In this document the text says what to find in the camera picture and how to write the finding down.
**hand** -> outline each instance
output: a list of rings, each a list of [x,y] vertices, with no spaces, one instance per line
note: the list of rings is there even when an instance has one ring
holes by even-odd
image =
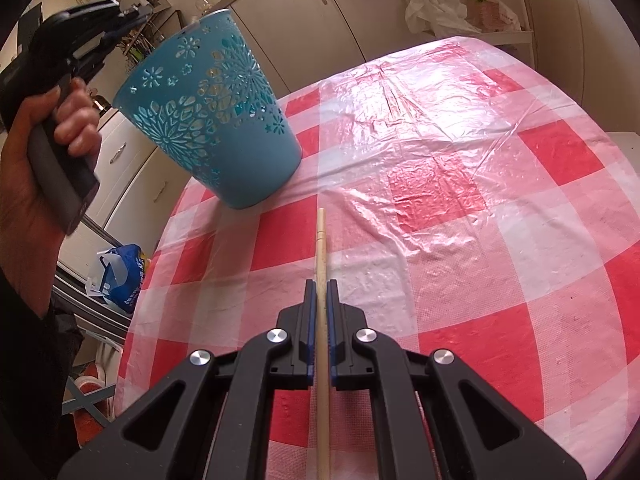
[[[100,152],[99,114],[84,82],[73,79],[70,94],[55,110],[59,98],[59,87],[26,98],[0,157],[0,267],[11,286],[39,317],[44,317],[49,308],[65,234],[31,172],[27,158],[29,135],[54,112],[58,122],[54,138],[58,144],[68,146],[69,155],[87,156],[95,167]]]

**white plastic bag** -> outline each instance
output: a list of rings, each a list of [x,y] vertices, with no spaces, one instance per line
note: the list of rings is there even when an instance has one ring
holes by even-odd
[[[411,0],[404,19],[411,32],[417,34],[433,30],[433,21],[439,26],[438,35],[453,36],[460,32],[477,34],[479,28],[466,21],[465,0]]]

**silver screw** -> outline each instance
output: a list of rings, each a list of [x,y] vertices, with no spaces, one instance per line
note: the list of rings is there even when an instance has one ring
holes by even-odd
[[[433,353],[433,360],[436,361],[439,365],[450,365],[455,359],[453,352],[451,350],[436,350]]]
[[[378,334],[375,330],[372,330],[370,328],[361,328],[356,332],[356,337],[358,338],[358,341],[362,341],[363,343],[371,343],[372,341],[376,340]]]
[[[206,350],[196,350],[189,356],[189,361],[193,365],[202,366],[211,361],[211,354]]]
[[[272,343],[282,343],[287,338],[287,332],[281,328],[272,328],[267,332],[267,339]]]

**red and white checkered tablecloth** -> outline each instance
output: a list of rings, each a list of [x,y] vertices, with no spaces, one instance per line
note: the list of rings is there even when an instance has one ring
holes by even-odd
[[[127,335],[117,410],[191,351],[302,300],[316,211],[343,301],[450,348],[594,479],[640,415],[640,180],[532,69],[479,40],[415,47],[283,98],[300,168],[249,209],[191,180]],[[332,478],[375,478],[369,401],[332,392]],[[314,392],[278,392],[268,478],[316,478]]]

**finger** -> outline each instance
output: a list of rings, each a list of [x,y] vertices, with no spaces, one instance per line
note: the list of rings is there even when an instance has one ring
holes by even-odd
[[[82,90],[83,92],[86,92],[86,83],[84,82],[84,79],[82,79],[81,77],[75,77],[71,80],[71,84],[69,85],[69,89],[71,92],[75,92],[76,90]]]
[[[54,139],[65,146],[74,140],[88,124],[97,128],[100,114],[95,108],[81,108],[76,110],[68,119],[60,123],[54,132]]]
[[[94,155],[100,151],[101,137],[93,124],[85,126],[80,134],[69,144],[71,156]]]
[[[26,156],[29,134],[53,111],[59,98],[60,87],[56,86],[46,94],[27,97],[22,101],[9,130],[3,153],[8,152],[7,155],[14,158]]]
[[[86,160],[89,163],[89,167],[95,170],[95,165],[98,163],[98,155],[100,155],[100,148],[102,147],[102,135],[98,131],[98,142],[94,143],[92,149],[86,154]]]
[[[69,94],[65,101],[58,107],[56,120],[58,124],[66,121],[69,116],[80,108],[91,108],[94,102],[84,89],[76,89]]]

